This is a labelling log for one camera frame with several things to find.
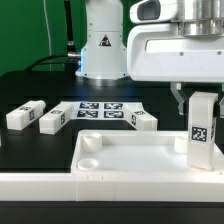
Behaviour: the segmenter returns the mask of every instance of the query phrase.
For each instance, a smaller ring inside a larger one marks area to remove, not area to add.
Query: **green backdrop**
[[[133,25],[129,9],[137,0],[122,0],[124,6],[124,44]],[[64,0],[46,0],[52,53],[66,51]],[[78,49],[86,42],[86,12],[84,0],[71,0],[74,39]],[[49,55],[48,35],[43,0],[0,1],[0,75],[8,71],[23,70],[34,61]]]

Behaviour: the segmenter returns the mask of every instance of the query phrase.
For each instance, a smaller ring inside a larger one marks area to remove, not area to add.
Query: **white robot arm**
[[[92,80],[116,80],[127,75],[122,43],[123,5],[120,0],[85,0],[87,43],[76,75]]]

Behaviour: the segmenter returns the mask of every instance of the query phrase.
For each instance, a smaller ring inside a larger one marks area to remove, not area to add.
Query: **white block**
[[[125,105],[124,118],[138,131],[157,130],[157,119],[147,113],[143,107]]]
[[[214,104],[218,94],[195,92],[190,98],[188,119],[189,166],[211,170],[214,154],[216,118]]]
[[[114,201],[114,175],[79,173],[76,179],[77,201]]]
[[[71,119],[72,111],[73,106],[69,103],[53,108],[39,120],[40,133],[54,135]]]
[[[22,130],[43,115],[44,101],[29,101],[6,115],[7,127]]]

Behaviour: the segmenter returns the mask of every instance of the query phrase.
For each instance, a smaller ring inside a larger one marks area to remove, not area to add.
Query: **robot logo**
[[[103,40],[100,42],[101,47],[111,47],[111,43],[107,37],[107,35],[104,36]]]

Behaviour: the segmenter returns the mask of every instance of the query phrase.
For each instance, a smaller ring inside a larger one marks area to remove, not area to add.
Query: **black tabletop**
[[[191,84],[184,91],[219,92],[216,85]],[[6,114],[29,100],[44,100],[45,113],[61,101],[141,102],[158,119],[158,130],[187,130],[170,83],[133,82],[99,87],[77,82],[64,72],[10,72],[0,77],[0,172],[70,172],[78,132],[83,129],[133,130],[126,121],[71,120],[56,135],[39,133],[39,121],[23,131],[7,130]],[[223,148],[224,119],[218,119],[216,142]]]
[[[196,90],[219,92],[216,85],[184,87],[188,97]],[[94,120],[72,120],[54,136],[40,134],[38,121],[23,131],[7,130],[5,115],[29,100],[44,100],[45,113],[61,101],[142,102],[158,119],[159,130],[187,130],[187,116],[179,115],[169,83],[127,81],[97,87],[64,72],[10,72],[0,77],[0,172],[70,172],[80,130],[133,130],[126,121]],[[224,119],[217,119],[216,143],[222,150],[223,128]],[[222,223],[223,208],[223,203],[0,202],[0,223]]]

